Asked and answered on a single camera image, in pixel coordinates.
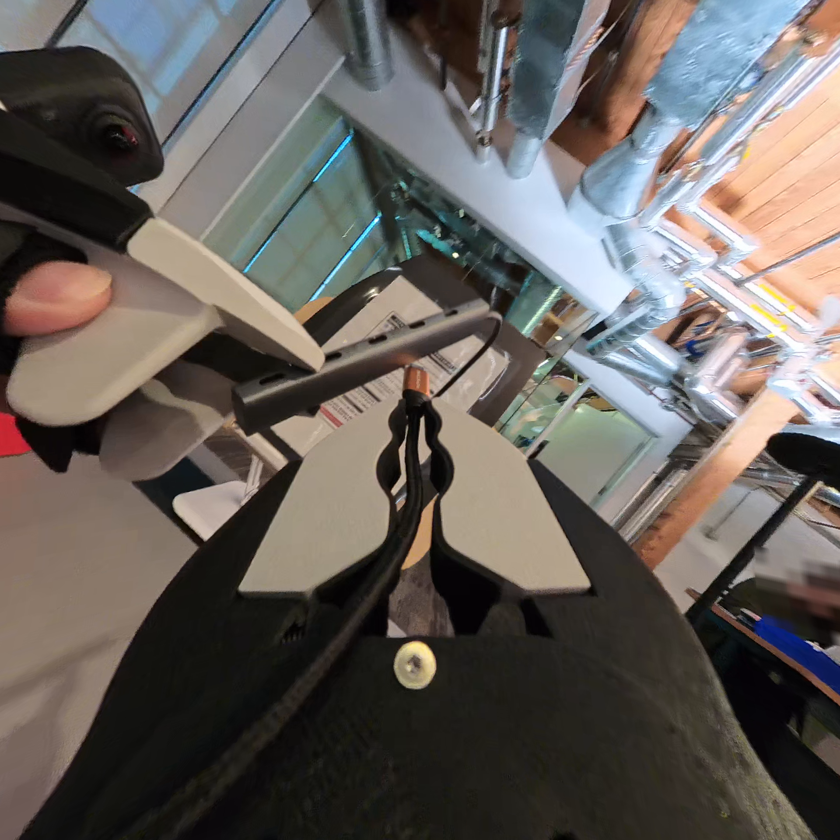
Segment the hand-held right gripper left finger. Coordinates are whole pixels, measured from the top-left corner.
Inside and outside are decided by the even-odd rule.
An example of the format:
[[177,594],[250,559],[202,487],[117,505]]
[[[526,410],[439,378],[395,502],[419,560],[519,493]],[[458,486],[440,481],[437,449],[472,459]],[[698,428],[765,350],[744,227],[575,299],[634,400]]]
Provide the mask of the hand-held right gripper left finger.
[[404,435],[401,402],[386,401],[318,443],[303,458],[238,592],[309,598],[375,553],[392,525]]

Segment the grey usb hub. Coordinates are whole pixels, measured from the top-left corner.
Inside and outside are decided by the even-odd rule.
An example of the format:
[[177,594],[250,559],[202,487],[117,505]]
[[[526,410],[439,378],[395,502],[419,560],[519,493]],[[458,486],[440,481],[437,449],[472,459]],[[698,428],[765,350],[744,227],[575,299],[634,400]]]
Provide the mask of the grey usb hub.
[[259,433],[465,340],[490,323],[500,325],[500,314],[475,300],[345,345],[328,353],[318,371],[284,364],[234,388],[234,418],[245,434]]

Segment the black floor stand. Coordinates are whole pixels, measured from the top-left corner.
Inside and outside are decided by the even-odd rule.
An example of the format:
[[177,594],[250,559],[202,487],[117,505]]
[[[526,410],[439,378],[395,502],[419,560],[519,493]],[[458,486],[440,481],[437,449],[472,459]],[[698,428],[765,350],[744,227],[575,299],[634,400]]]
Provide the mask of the black floor stand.
[[837,429],[824,427],[813,432],[783,431],[769,438],[766,450],[780,466],[801,476],[801,480],[686,611],[686,620],[694,628],[729,593],[736,578],[755,559],[756,554],[766,547],[785,521],[803,502],[811,498],[820,485],[838,489]]

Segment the braided usb-c cable copper plug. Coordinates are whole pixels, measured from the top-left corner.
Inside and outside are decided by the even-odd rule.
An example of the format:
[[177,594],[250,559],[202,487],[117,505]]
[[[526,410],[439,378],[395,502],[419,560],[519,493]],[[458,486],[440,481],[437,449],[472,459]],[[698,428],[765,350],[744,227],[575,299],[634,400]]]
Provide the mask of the braided usb-c cable copper plug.
[[166,803],[139,818],[123,833],[122,838],[180,838],[201,822],[235,788],[262,753],[278,740],[305,702],[351,648],[375,608],[390,594],[413,546],[424,510],[419,439],[430,394],[428,374],[415,365],[407,367],[402,392],[407,421],[405,501],[395,529],[385,541],[372,570],[366,573],[360,589],[343,609],[340,624],[331,630],[324,644],[310,657],[306,668],[276,703],[244,730],[216,761],[186,782]]

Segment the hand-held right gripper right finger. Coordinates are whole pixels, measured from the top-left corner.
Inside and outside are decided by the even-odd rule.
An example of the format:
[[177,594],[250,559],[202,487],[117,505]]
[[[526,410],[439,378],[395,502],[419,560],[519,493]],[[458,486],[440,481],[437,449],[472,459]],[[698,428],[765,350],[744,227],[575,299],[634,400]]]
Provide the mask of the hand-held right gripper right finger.
[[529,462],[444,401],[424,419],[436,493],[430,571],[455,634],[477,635],[499,606],[541,634],[538,600],[588,596],[592,582]]

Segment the metal ventilation duct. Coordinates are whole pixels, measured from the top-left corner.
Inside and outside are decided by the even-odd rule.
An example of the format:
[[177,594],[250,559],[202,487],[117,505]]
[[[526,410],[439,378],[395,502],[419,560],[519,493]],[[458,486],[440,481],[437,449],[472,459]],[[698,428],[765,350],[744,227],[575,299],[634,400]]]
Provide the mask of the metal ventilation duct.
[[381,91],[393,78],[385,1],[341,1],[345,61],[351,76],[367,91]]

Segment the person's left hand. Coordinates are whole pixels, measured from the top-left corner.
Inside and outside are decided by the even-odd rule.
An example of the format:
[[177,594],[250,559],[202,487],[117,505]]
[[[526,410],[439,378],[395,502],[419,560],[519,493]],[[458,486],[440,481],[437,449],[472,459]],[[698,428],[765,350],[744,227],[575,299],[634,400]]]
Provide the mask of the person's left hand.
[[1,373],[23,339],[84,325],[112,298],[112,277],[77,248],[21,224],[2,223]]

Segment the large silver ceiling duct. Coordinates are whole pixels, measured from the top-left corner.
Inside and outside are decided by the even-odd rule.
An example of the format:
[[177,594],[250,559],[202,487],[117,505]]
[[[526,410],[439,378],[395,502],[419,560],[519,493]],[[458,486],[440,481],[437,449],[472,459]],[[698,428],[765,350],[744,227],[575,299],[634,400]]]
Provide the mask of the large silver ceiling duct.
[[701,1],[645,91],[635,128],[582,173],[572,220],[599,237],[635,217],[661,154],[699,128],[808,5],[806,1]]

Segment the large window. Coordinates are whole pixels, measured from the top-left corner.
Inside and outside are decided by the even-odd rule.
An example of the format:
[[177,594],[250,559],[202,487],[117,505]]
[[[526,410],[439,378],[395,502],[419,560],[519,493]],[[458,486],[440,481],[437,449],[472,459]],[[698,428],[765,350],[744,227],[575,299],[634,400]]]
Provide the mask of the large window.
[[168,140],[268,1],[86,2],[59,46],[88,46],[120,63],[142,93],[157,137]]

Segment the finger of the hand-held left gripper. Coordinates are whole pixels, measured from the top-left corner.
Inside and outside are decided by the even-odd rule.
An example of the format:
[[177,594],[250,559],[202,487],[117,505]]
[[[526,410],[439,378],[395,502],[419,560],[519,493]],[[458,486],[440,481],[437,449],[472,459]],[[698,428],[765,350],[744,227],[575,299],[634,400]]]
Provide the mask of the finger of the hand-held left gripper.
[[278,301],[203,243],[154,217],[131,237],[128,255],[216,309],[225,330],[252,349],[320,371],[325,354]]
[[99,463],[129,482],[161,477],[233,415],[230,380],[150,380],[107,415]]

